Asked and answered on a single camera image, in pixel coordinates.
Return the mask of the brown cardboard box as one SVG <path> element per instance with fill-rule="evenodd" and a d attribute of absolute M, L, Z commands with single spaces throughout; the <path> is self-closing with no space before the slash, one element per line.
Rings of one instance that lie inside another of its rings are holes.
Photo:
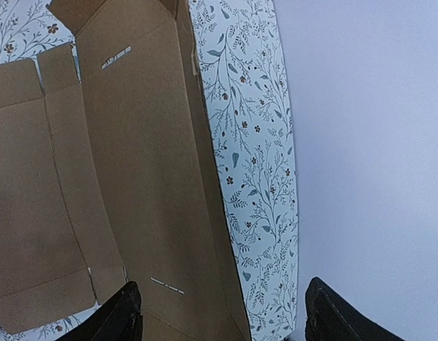
<path fill-rule="evenodd" d="M 249 340 L 186 1 L 54 1 L 0 65 L 0 328 L 137 283 L 145 340 Z"/>

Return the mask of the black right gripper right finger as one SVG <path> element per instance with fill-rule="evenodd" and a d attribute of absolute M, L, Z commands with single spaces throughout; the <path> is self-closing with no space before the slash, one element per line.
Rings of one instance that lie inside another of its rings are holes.
<path fill-rule="evenodd" d="M 402 341 L 369 320 L 318 277 L 305 293 L 308 341 Z"/>

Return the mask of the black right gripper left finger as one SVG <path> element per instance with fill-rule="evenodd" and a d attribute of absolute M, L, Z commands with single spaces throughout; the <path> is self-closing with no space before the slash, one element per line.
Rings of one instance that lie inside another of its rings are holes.
<path fill-rule="evenodd" d="M 129 281 L 63 340 L 141 341 L 142 335 L 141 294 L 137 283 Z"/>

